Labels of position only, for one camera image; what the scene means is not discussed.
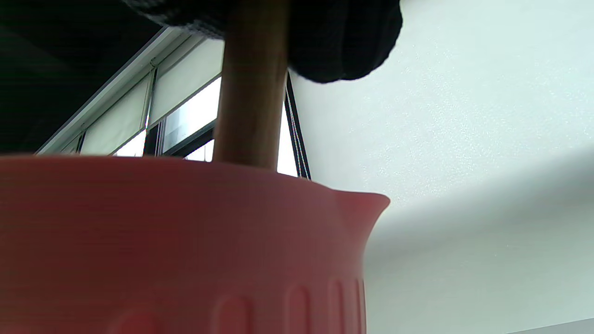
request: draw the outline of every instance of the dark ceiling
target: dark ceiling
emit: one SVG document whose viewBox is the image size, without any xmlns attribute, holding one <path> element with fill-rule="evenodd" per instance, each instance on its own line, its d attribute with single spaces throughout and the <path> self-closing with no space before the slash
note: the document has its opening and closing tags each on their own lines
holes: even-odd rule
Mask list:
<svg viewBox="0 0 594 334">
<path fill-rule="evenodd" d="M 118 0 L 0 0 L 0 153 L 35 152 L 159 29 Z"/>
</svg>

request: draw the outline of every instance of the glass pane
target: glass pane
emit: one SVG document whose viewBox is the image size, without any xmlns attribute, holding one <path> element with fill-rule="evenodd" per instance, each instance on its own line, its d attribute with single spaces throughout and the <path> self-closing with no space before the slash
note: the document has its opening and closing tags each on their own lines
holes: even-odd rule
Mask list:
<svg viewBox="0 0 594 334">
<path fill-rule="evenodd" d="M 280 124 L 280 144 L 279 144 L 279 163 L 277 172 L 297 177 L 297 167 L 295 165 L 295 155 L 293 155 L 293 146 L 289 134 L 289 123 L 283 107 L 283 117 Z M 190 153 L 186 159 L 195 161 L 212 161 L 214 140 Z"/>
<path fill-rule="evenodd" d="M 214 140 L 209 141 L 206 145 L 200 147 L 196 151 L 190 153 L 186 159 L 194 161 L 212 161 L 213 160 Z"/>
<path fill-rule="evenodd" d="M 218 78 L 167 117 L 163 151 L 186 139 L 217 117 L 221 79 Z"/>
<path fill-rule="evenodd" d="M 136 135 L 126 145 L 122 146 L 114 155 L 115 156 L 143 156 L 144 140 L 147 137 L 147 131 Z"/>
<path fill-rule="evenodd" d="M 276 167 L 276 171 L 297 177 L 297 166 L 295 165 L 295 155 L 293 154 L 293 145 L 291 143 L 285 106 L 283 106 L 283 118 L 280 121 L 279 164 Z"/>
</svg>

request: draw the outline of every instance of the window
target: window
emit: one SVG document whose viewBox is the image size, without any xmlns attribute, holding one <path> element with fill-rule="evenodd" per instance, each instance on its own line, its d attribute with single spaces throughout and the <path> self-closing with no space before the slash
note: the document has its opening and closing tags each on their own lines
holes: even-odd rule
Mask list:
<svg viewBox="0 0 594 334">
<path fill-rule="evenodd" d="M 149 127 L 221 73 L 224 48 L 222 40 L 193 36 L 159 65 Z"/>
<path fill-rule="evenodd" d="M 217 118 L 220 86 L 218 78 L 166 118 L 163 151 Z"/>
<path fill-rule="evenodd" d="M 115 156 L 143 156 L 144 140 L 146 139 L 147 131 L 136 135 L 126 145 L 122 146 L 114 155 Z"/>
<path fill-rule="evenodd" d="M 214 140 L 209 141 L 206 145 L 198 148 L 196 151 L 190 153 L 186 159 L 194 161 L 212 161 L 213 160 Z"/>
<path fill-rule="evenodd" d="M 212 161 L 214 140 L 190 153 L 186 159 L 194 161 Z M 295 155 L 293 155 L 293 145 L 289 134 L 289 123 L 287 114 L 283 106 L 283 116 L 280 124 L 280 143 L 279 143 L 279 162 L 277 172 L 297 177 L 297 167 L 295 165 Z"/>
</svg>

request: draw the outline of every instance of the pink container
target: pink container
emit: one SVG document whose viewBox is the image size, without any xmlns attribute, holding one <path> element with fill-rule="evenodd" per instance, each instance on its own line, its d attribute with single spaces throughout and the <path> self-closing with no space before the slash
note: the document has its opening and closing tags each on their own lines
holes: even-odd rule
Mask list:
<svg viewBox="0 0 594 334">
<path fill-rule="evenodd" d="M 0 334 L 363 334 L 388 199 L 178 159 L 0 159 Z"/>
</svg>

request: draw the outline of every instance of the white wall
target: white wall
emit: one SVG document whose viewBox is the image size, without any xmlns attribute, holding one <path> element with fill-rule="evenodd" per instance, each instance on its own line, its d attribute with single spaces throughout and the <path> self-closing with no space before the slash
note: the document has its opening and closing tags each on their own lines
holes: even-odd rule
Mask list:
<svg viewBox="0 0 594 334">
<path fill-rule="evenodd" d="M 369 333 L 594 317 L 594 2 L 402 6 L 368 77 L 293 76 L 313 180 L 393 201 L 366 254 Z"/>
<path fill-rule="evenodd" d="M 368 333 L 512 333 L 594 317 L 594 150 L 508 181 L 402 216 L 478 223 L 455 237 L 373 231 Z M 416 249 L 403 248 L 406 238 Z"/>
</svg>

